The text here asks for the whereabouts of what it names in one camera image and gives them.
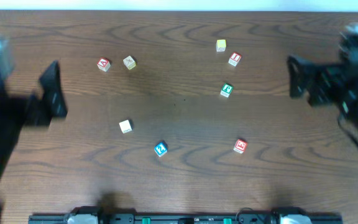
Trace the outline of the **red letter A block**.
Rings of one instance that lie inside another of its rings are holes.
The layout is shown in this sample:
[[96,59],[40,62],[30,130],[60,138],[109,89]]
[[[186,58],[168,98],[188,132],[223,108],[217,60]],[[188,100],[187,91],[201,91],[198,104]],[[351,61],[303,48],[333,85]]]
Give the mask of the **red letter A block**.
[[100,70],[107,72],[111,67],[110,61],[107,58],[101,57],[97,62],[97,66]]

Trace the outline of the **red letter I block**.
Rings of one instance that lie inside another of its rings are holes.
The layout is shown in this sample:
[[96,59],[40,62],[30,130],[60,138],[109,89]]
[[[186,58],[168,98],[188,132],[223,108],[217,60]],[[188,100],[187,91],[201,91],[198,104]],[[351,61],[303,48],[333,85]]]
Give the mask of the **red letter I block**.
[[242,55],[237,53],[237,52],[233,52],[231,54],[231,56],[229,57],[228,63],[234,67],[237,66],[237,64],[240,62],[242,58]]

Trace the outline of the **blue number 2 block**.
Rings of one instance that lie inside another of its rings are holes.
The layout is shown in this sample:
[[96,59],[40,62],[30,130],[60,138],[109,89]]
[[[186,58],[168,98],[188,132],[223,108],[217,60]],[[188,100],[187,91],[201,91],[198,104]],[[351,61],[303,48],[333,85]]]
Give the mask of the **blue number 2 block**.
[[154,147],[154,151],[159,157],[162,157],[164,154],[167,153],[167,146],[164,141],[161,141]]

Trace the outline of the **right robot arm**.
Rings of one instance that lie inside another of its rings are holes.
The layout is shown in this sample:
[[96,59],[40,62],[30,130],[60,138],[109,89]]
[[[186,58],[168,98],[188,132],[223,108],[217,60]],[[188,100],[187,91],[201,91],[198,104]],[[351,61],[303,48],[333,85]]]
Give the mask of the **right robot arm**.
[[[317,64],[296,55],[287,58],[290,97],[308,93],[310,106],[334,104],[339,118],[358,129],[358,23],[349,24],[341,33],[337,63]],[[346,133],[358,147],[358,140]]]

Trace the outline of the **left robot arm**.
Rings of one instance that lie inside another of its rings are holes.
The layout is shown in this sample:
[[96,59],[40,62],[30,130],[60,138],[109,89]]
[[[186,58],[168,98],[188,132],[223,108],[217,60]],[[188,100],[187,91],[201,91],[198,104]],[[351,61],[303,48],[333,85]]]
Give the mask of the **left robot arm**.
[[11,70],[0,63],[0,179],[24,126],[49,126],[54,118],[67,116],[68,108],[61,87],[60,64],[53,61],[39,78],[44,91],[38,98],[9,96],[5,79]]

